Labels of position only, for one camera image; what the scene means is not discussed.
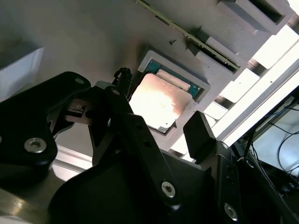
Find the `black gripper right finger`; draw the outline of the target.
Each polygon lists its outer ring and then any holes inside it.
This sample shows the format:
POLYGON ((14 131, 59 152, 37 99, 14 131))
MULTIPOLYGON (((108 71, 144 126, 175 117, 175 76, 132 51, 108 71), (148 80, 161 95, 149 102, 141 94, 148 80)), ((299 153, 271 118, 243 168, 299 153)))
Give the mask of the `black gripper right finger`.
POLYGON ((218 141, 205 115, 196 111, 183 127, 195 160, 184 179, 193 192, 194 219, 203 224, 274 224, 276 191, 254 158, 218 141))

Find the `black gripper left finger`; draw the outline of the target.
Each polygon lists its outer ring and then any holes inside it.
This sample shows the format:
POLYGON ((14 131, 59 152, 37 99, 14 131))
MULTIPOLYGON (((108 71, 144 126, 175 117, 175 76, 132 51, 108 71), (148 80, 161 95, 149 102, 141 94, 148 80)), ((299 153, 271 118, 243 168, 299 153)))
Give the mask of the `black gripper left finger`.
POLYGON ((21 187, 45 178, 57 156, 54 137, 74 123, 90 129, 93 168, 58 193, 78 203, 102 196, 133 197, 167 210, 182 203, 176 180, 144 119, 117 87, 91 87, 64 72, 0 104, 0 183, 21 187), (168 182, 172 191, 163 189, 168 182))

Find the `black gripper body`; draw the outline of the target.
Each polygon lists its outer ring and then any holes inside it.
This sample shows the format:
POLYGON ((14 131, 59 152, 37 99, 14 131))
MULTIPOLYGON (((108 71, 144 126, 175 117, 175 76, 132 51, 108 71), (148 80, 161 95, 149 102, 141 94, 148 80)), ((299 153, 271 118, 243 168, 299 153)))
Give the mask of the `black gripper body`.
POLYGON ((52 224, 217 224, 220 211, 212 177, 198 166, 163 153, 182 195, 176 211, 150 190, 136 163, 124 153, 65 182, 49 205, 52 224))

